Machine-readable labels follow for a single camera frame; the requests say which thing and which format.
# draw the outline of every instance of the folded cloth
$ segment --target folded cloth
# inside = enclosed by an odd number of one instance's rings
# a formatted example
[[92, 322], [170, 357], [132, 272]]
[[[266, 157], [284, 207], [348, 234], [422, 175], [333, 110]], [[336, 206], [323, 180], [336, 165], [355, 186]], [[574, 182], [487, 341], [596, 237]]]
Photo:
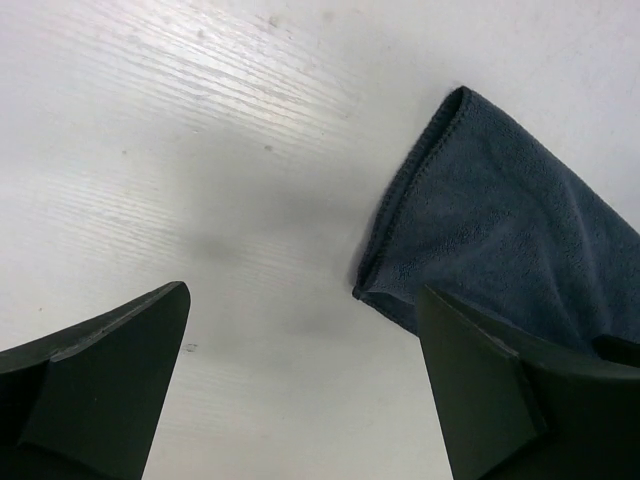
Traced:
[[640, 236], [465, 87], [391, 183], [353, 295], [416, 333], [426, 284], [576, 351], [595, 355], [599, 335], [640, 342]]

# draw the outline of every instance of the black plastic piece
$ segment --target black plastic piece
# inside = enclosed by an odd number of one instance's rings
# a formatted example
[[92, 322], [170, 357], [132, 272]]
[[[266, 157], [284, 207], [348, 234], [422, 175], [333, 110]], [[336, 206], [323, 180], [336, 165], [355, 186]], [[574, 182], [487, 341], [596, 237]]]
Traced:
[[640, 368], [640, 345], [637, 343], [611, 335], [600, 335], [594, 338], [592, 343], [594, 350], [603, 360]]
[[418, 333], [455, 480], [640, 478], [640, 369], [428, 288]]
[[0, 353], [0, 478], [142, 477], [190, 296], [175, 282]]

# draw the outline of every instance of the white wood-grain surface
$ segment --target white wood-grain surface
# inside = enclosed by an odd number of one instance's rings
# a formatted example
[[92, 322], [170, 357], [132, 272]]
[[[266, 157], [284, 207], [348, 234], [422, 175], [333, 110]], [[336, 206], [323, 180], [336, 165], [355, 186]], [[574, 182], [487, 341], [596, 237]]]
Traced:
[[417, 339], [350, 297], [369, 218], [464, 83], [639, 227], [639, 23], [634, 0], [3, 0], [0, 349], [182, 279], [146, 479], [450, 479]]

